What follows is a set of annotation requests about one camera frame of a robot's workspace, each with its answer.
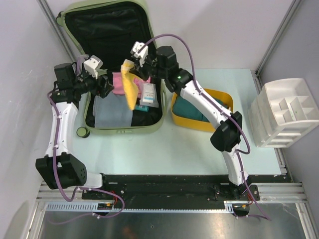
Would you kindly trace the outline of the pink garment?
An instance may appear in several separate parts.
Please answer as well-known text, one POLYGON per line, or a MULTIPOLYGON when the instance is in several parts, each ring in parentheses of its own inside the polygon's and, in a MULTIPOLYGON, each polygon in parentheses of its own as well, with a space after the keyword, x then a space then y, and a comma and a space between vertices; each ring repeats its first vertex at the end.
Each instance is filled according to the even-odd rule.
MULTIPOLYGON (((113 72, 113 86, 114 89, 112 92, 116 95, 124 95, 124 87, 122 83, 122 74, 120 72, 113 72)), ((133 76, 134 84, 138 87, 138 98, 141 98, 141 88, 140 88, 140 82, 143 82, 143 79, 140 77, 134 75, 134 74, 129 74, 130 76, 133 76)))

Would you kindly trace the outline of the grey garment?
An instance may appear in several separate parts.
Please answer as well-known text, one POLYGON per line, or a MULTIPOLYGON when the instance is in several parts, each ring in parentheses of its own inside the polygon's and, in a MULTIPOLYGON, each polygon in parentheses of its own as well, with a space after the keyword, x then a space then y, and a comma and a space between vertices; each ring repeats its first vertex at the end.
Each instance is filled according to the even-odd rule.
POLYGON ((94 98, 93 116, 95 128, 120 128, 131 126, 133 112, 124 95, 109 93, 105 98, 94 98))

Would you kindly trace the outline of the yellow towel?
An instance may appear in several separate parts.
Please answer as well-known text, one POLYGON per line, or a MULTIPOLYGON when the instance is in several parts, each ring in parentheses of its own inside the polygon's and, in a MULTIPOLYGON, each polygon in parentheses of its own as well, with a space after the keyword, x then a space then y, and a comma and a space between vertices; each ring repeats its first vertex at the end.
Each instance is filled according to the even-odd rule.
POLYGON ((127 100, 128 108, 133 111, 135 109, 136 101, 138 98, 139 89, 134 82, 137 76, 130 72, 134 67, 134 63, 125 59, 121 65, 122 84, 127 100))

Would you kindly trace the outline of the teal garment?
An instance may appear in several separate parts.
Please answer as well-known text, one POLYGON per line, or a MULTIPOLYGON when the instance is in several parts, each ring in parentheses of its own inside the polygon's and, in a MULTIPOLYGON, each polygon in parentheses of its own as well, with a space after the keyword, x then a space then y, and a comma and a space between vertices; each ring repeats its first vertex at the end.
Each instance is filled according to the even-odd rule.
POLYGON ((182 126, 182 124, 190 120, 210 123, 207 117, 193 104, 177 94, 173 95, 171 112, 173 121, 178 126, 182 126))

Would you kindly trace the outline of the yellow plastic basket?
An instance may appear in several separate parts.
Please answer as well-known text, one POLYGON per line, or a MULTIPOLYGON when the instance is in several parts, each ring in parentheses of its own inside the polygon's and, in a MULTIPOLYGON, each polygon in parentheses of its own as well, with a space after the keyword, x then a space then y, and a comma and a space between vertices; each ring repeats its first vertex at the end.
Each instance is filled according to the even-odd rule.
MULTIPOLYGON (((230 94, 209 88, 205 90, 221 105, 233 111, 234 103, 230 94)), ((173 93, 170 111, 172 120, 177 126, 206 132, 215 131, 213 125, 195 106, 176 93, 173 93)))

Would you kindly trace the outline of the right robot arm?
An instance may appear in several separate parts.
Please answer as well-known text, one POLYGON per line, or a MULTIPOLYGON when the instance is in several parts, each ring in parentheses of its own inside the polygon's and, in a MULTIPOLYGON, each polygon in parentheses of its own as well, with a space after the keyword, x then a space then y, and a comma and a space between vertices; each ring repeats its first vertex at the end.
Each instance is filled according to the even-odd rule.
POLYGON ((162 79, 167 89, 191 103, 211 123, 215 131, 210 138, 211 144, 220 151, 226 163, 230 181, 230 195, 241 200, 248 194, 248 178, 240 157, 242 115, 231 112, 210 96, 195 77, 180 68, 176 53, 170 46, 162 46, 154 56, 149 55, 148 46, 139 43, 131 50, 135 58, 135 68, 142 79, 154 77, 162 79))

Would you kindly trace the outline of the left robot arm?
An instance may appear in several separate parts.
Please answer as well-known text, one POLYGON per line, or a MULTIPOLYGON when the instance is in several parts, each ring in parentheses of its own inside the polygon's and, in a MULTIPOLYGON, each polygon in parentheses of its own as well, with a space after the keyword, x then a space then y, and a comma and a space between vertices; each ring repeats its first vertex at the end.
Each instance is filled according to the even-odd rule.
POLYGON ((88 172, 86 166, 74 156, 72 132, 78 114, 81 96, 91 93, 106 97, 113 86, 100 68, 103 62, 92 56, 81 64, 63 63, 54 67, 56 81, 48 99, 52 107, 52 128, 48 148, 43 158, 38 158, 35 167, 50 189, 65 189, 72 186, 93 188, 99 199, 109 196, 110 186, 105 184, 100 173, 88 172))

